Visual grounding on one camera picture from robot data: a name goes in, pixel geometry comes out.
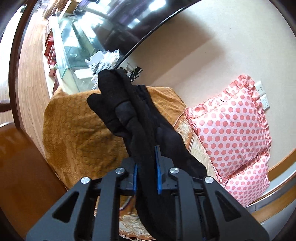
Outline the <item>black glossy wardrobe panel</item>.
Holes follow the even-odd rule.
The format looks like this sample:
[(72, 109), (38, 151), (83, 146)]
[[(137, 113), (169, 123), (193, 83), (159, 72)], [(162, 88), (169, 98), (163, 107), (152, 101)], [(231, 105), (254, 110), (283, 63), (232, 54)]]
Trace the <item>black glossy wardrobe panel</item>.
[(121, 63), (155, 30), (196, 1), (121, 0), (81, 1), (75, 9), (79, 20), (92, 27), (101, 51), (119, 51)]

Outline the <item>wooden door frame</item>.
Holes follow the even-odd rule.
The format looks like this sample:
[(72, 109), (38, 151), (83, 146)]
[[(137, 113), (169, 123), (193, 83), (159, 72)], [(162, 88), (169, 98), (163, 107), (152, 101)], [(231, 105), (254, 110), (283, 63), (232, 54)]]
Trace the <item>wooden door frame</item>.
[(269, 169), (269, 188), (246, 207), (252, 216), (264, 223), (295, 200), (295, 151)]

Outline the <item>black pants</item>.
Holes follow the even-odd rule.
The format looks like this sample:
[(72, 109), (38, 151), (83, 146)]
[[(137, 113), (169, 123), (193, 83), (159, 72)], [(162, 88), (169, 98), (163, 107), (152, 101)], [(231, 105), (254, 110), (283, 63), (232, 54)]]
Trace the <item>black pants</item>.
[(161, 115), (144, 85), (132, 85), (122, 69), (98, 74), (100, 94), (87, 98), (107, 128), (124, 140), (137, 165), (135, 207), (140, 221), (156, 240), (176, 239), (175, 202), (158, 194), (155, 146), (190, 176), (207, 176), (206, 167), (187, 150), (182, 137)]

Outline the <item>white wall socket panel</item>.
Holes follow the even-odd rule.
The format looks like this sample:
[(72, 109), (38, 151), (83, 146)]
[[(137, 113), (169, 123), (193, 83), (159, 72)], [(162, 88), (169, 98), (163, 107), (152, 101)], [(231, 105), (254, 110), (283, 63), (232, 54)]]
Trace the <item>white wall socket panel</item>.
[(261, 103), (263, 105), (263, 110), (266, 111), (267, 109), (270, 108), (270, 105), (269, 105), (269, 100), (267, 98), (267, 95), (266, 95), (265, 89), (263, 87), (263, 84), (262, 84), (261, 81), (257, 81), (257, 82), (255, 82), (254, 86), (256, 88), (256, 91), (259, 94), (260, 101), (261, 101)]

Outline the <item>small pink polka-dot pillow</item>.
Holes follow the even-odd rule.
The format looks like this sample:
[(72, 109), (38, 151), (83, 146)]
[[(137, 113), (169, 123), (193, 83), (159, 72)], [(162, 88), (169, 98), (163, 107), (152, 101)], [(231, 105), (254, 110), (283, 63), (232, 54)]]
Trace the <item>small pink polka-dot pillow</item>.
[(263, 155), (259, 160), (248, 165), (242, 172), (235, 174), (225, 185), (225, 189), (243, 207), (256, 201), (269, 187), (268, 161), (270, 154)]

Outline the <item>orange cream patterned bedspread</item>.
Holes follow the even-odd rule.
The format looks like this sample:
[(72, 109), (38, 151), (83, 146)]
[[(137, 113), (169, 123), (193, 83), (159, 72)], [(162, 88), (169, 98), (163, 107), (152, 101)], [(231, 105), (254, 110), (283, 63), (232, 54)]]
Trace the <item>orange cream patterned bedspread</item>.
[[(186, 149), (209, 175), (215, 172), (204, 147), (185, 116), (185, 103), (169, 87), (137, 85), (139, 99), (150, 99), (160, 114), (182, 137)], [(57, 90), (44, 113), (43, 144), (48, 164), (67, 188), (83, 176), (103, 177), (128, 156), (123, 139), (113, 135), (87, 104), (90, 92), (66, 94)], [(119, 234), (127, 240), (175, 240), (176, 218), (165, 212), (165, 221), (150, 223), (149, 233), (137, 215), (135, 197), (120, 198)]]

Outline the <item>large pink polka-dot pillow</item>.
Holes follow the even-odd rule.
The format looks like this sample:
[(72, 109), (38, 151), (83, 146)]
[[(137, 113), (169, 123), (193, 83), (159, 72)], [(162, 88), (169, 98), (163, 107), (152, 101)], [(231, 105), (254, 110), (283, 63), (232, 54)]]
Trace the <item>large pink polka-dot pillow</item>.
[(250, 76), (238, 76), (217, 96), (186, 108), (185, 115), (221, 183), (249, 164), (269, 160), (272, 139)]

